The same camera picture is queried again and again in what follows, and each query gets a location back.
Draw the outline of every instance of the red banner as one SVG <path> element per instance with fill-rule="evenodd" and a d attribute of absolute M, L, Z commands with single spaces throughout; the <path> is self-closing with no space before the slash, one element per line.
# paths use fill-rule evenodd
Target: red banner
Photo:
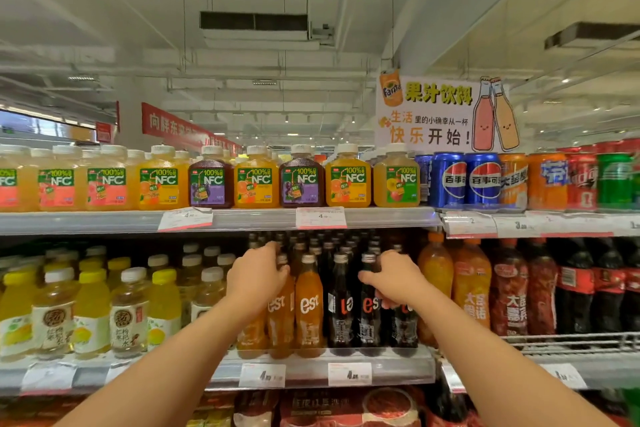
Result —
<path fill-rule="evenodd" d="M 105 144 L 113 144 L 113 125 L 110 123 L 95 123 L 95 139 Z"/>
<path fill-rule="evenodd" d="M 237 155 L 240 146 L 231 140 L 213 135 L 201 126 L 194 125 L 161 108 L 142 102 L 142 133 L 160 137 L 174 147 L 184 147 L 200 152 L 204 145 L 219 145 Z"/>

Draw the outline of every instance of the yellow bottle cap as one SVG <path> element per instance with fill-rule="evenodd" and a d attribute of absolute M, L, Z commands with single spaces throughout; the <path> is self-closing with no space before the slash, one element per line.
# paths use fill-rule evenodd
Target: yellow bottle cap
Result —
<path fill-rule="evenodd" d="M 98 258 L 84 259 L 78 265 L 81 272 L 95 272 L 102 269 L 102 261 Z"/>
<path fill-rule="evenodd" d="M 5 286 L 24 286 L 25 284 L 32 284 L 36 276 L 33 272 L 9 272 L 3 278 Z"/>
<path fill-rule="evenodd" d="M 164 286 L 175 282 L 175 269 L 164 269 L 154 272 L 151 282 L 156 286 Z"/>
<path fill-rule="evenodd" d="M 96 284 L 105 280 L 107 280 L 107 270 L 105 269 L 80 272 L 80 284 Z"/>
<path fill-rule="evenodd" d="M 44 273 L 52 272 L 54 270 L 68 269 L 69 264 L 67 262 L 57 262 L 55 264 L 47 264 L 44 266 Z"/>
<path fill-rule="evenodd" d="M 107 266 L 109 270 L 126 270 L 131 268 L 131 259 L 129 257 L 118 257 L 117 259 L 111 259 L 108 261 Z"/>

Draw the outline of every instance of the pepsi can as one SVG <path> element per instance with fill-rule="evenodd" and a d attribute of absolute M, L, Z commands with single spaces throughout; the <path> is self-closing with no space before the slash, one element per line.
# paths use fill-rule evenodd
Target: pepsi can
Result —
<path fill-rule="evenodd" d="M 431 185 L 431 161 L 433 155 L 420 154 L 415 156 L 415 162 L 420 166 L 420 204 L 429 203 L 429 186 Z"/>
<path fill-rule="evenodd" d="M 429 206 L 437 209 L 462 209 L 465 202 L 467 164 L 464 155 L 436 152 L 431 161 Z"/>
<path fill-rule="evenodd" d="M 465 154 L 467 192 L 465 209 L 497 211 L 500 207 L 502 167 L 495 153 Z"/>

